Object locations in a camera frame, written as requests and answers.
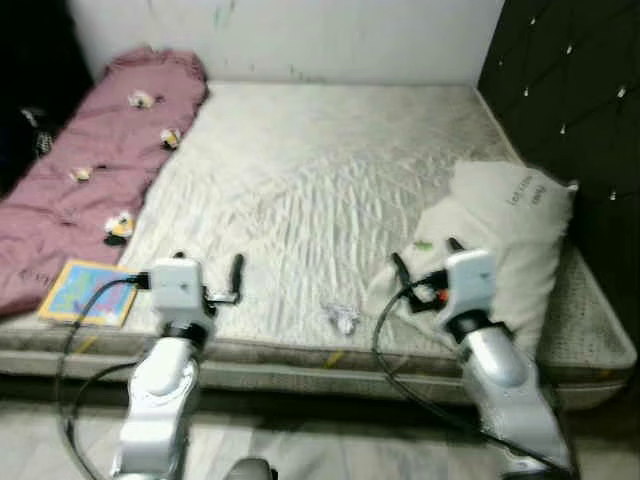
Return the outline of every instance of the mattress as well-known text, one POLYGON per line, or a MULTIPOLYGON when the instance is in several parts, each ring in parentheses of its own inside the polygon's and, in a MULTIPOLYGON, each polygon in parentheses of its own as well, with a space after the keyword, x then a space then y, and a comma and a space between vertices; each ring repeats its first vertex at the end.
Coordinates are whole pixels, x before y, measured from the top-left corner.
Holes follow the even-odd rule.
MULTIPOLYGON (((327 306, 358 310, 420 212, 446 193, 456 160, 520 162, 468 87, 212 83, 179 151, 150 189, 121 264, 146 269, 184 251, 212 291, 246 257, 243 300, 214 320, 205 385, 391 397, 369 353, 375 319, 352 335, 327 306)), ((70 373, 136 355, 156 334, 148 294, 122 331, 83 329, 70 373)), ((51 374, 64 332, 17 317, 0 326, 0 369, 51 374)), ((401 321, 381 337, 423 395, 468 402, 453 354, 401 321)), ((572 408, 612 396, 636 352, 579 253, 567 245, 539 349, 572 408)))

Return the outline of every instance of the white mattress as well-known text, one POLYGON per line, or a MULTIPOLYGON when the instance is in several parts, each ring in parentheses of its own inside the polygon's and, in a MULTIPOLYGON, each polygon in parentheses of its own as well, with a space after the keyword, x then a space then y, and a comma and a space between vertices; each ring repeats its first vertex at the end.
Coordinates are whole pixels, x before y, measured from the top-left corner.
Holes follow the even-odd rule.
MULTIPOLYGON (((361 317, 345 336, 322 305, 360 306, 370 279, 406 244, 420 212, 444 195, 456 160, 520 160, 468 87, 210 89, 150 189, 120 263, 145 269, 185 251, 203 263, 215 291, 227 288, 233 256, 245 255, 243 301, 220 311, 210 346, 210 358, 227 352, 227 363, 205 364, 210 373, 228 367, 229 381, 205 374, 213 385, 389 395, 367 354, 375 319, 361 317)), ((634 365, 635 350, 571 248, 562 272, 541 360, 564 371, 574 393, 610 396, 634 365), (623 373, 608 379, 607 371, 623 373)), ((9 325, 43 328, 27 318, 9 325)), ((104 348, 98 342, 96 353, 120 354, 126 348, 117 342, 138 345, 131 339, 156 330, 149 295, 141 293, 123 331, 100 335, 113 338, 104 348)), ((440 344, 391 322, 382 345, 432 396, 444 385, 442 398, 460 398, 455 362, 440 344)))

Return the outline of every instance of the pillowcase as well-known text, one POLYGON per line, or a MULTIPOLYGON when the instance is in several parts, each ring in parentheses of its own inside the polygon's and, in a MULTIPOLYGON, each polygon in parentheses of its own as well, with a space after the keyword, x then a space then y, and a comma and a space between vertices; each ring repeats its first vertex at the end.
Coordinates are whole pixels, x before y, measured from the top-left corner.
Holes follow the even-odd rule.
MULTIPOLYGON (((508 162, 462 161, 456 163, 449 186, 449 195, 422 213, 413 241, 400 253, 411 278, 418 280, 443 268, 451 255, 449 237, 455 237, 465 249, 492 251, 496 296, 491 319, 504 322, 514 332, 516 343, 534 355, 571 219, 575 187, 508 162)), ((368 288, 364 312, 377 317, 400 288, 395 266, 389 261, 368 288)), ((402 300, 393 313, 453 346, 448 335, 434 328, 434 312, 412 314, 402 300)))

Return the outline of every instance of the white wall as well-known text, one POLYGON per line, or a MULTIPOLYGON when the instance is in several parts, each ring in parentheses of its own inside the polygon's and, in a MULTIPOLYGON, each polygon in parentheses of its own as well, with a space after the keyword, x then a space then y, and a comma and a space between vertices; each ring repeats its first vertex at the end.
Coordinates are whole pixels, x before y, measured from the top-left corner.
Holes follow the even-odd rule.
POLYGON ((222 79, 470 83, 504 0, 70 0, 97 75, 149 43, 222 79))

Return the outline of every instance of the green object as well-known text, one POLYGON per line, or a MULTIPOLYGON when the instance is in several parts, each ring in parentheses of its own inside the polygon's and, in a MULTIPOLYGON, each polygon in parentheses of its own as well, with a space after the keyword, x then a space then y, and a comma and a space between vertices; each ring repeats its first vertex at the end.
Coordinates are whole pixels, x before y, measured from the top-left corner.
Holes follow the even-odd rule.
POLYGON ((422 250, 424 252, 431 250, 433 248, 433 243, 431 242, 413 242, 413 246, 418 250, 422 250))

